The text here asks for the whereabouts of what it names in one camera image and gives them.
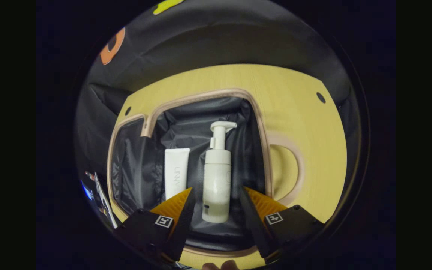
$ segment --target pump dispenser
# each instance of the pump dispenser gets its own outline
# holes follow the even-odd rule
[[[211,124],[213,137],[206,151],[202,188],[202,219],[223,223],[230,215],[231,152],[225,149],[226,133],[236,128],[235,122],[216,121]]]

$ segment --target finger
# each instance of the finger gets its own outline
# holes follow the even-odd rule
[[[240,270],[234,260],[227,260],[221,265],[221,270]]]
[[[207,262],[202,265],[202,270],[220,270],[214,263]]]

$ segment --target yellow sticker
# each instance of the yellow sticker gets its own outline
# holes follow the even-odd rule
[[[163,1],[157,5],[156,9],[153,11],[153,14],[158,15],[161,12],[163,12],[163,11],[165,11],[171,7],[174,7],[175,5],[182,3],[183,1],[184,0],[166,0],[166,1]]]

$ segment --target circular hole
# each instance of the circular hole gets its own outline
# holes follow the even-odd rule
[[[317,92],[316,95],[322,103],[326,103],[326,99],[324,99],[323,95],[320,92]]]

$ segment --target yellow wooden board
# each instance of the yellow wooden board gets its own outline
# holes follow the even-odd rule
[[[131,94],[117,123],[135,114],[150,115],[174,99],[201,92],[240,88],[255,98],[267,131],[282,133],[298,146],[305,162],[305,180],[291,205],[299,204],[321,222],[333,215],[346,176],[346,140],[338,110],[323,83],[294,70],[256,64],[205,67],[154,82]],[[322,94],[326,103],[317,97]],[[128,115],[125,111],[131,106]],[[298,168],[294,157],[282,147],[271,147],[274,196],[279,199],[294,186]],[[112,207],[122,221],[122,213]],[[183,251],[180,262],[194,268],[204,263],[221,265],[230,258]],[[259,252],[233,258],[241,269],[264,265]]]

